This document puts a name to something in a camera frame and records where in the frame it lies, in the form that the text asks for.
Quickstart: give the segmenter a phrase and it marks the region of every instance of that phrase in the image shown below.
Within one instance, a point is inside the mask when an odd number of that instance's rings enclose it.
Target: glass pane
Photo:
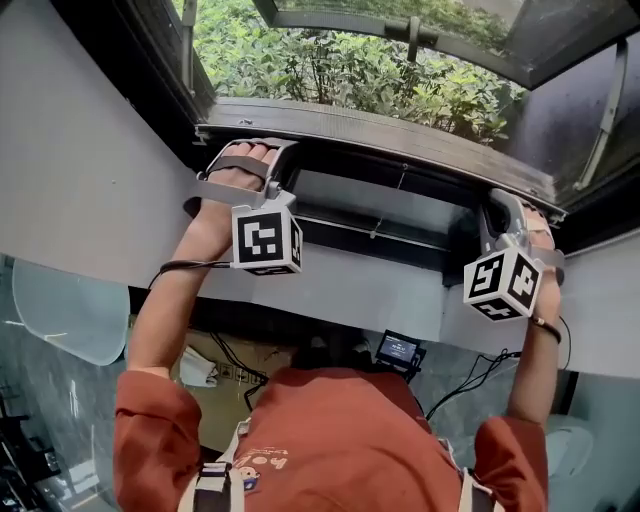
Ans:
[[[525,69],[535,68],[616,14],[636,16],[626,0],[275,0],[275,4],[282,11],[388,20],[418,16],[424,27],[459,37]],[[584,55],[590,50],[586,41]]]
[[[589,55],[594,49],[590,34],[615,23],[614,16],[637,19],[626,0],[526,2],[505,41],[502,55],[527,69],[537,68],[578,41],[582,45],[577,52]]]
[[[388,20],[418,16],[424,27],[499,52],[523,0],[275,0],[282,11],[359,14]]]

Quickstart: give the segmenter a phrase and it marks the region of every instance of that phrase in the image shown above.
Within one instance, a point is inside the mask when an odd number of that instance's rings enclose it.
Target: wrist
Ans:
[[[555,275],[550,278],[544,278],[540,284],[538,301],[533,314],[556,326],[560,318],[561,302],[562,295],[560,294],[560,287],[555,280]]]
[[[189,224],[173,258],[174,260],[213,261],[231,247],[231,216],[215,221],[200,215]]]

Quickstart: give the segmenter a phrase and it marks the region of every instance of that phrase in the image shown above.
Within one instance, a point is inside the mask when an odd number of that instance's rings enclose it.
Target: rust orange shirt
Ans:
[[[144,372],[118,381],[115,490],[125,511],[175,511],[199,469],[200,409]],[[476,436],[476,477],[508,511],[547,508],[539,425],[496,417]],[[406,383],[345,368],[280,370],[251,416],[234,466],[257,511],[457,511],[461,478]]]

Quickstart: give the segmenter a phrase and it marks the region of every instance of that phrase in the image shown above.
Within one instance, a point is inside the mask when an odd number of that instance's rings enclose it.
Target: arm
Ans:
[[[275,151],[249,144],[232,146],[226,156],[252,156],[270,162]],[[257,190],[262,180],[234,168],[213,173],[210,181]],[[218,259],[231,246],[231,208],[203,200],[172,260]],[[191,310],[208,269],[174,270],[160,276],[147,297],[131,335],[127,369],[169,378],[182,354]]]
[[[530,219],[544,221],[527,210]],[[531,232],[534,245],[553,248],[544,231]],[[545,270],[534,314],[557,326],[560,289],[554,269]],[[476,436],[476,475],[510,511],[546,510],[547,456],[543,426],[551,411],[558,372],[558,342],[532,324],[522,349],[506,417],[490,418]]]
[[[528,211],[528,216],[539,214]],[[553,249],[553,240],[546,232],[532,232],[531,242]],[[557,328],[560,302],[555,270],[547,269],[542,276],[534,315]],[[547,331],[530,323],[511,389],[507,415],[544,426],[551,412],[557,374],[558,342]]]
[[[264,146],[252,149],[248,144],[230,147],[227,155],[249,155],[264,162],[274,156]],[[261,184],[237,168],[217,171],[210,180],[251,189]],[[215,260],[230,245],[230,208],[202,201],[173,259]],[[113,448],[114,489],[125,511],[176,510],[200,467],[200,408],[189,392],[169,379],[169,372],[182,354],[206,274],[207,269],[193,269],[160,276],[133,329],[128,371],[118,379]]]

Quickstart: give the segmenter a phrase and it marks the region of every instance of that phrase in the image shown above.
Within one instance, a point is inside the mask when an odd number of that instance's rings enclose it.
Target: small screen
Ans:
[[[389,357],[394,357],[405,363],[410,363],[413,354],[416,352],[416,345],[408,341],[399,340],[393,336],[387,336],[380,347],[380,353]]]

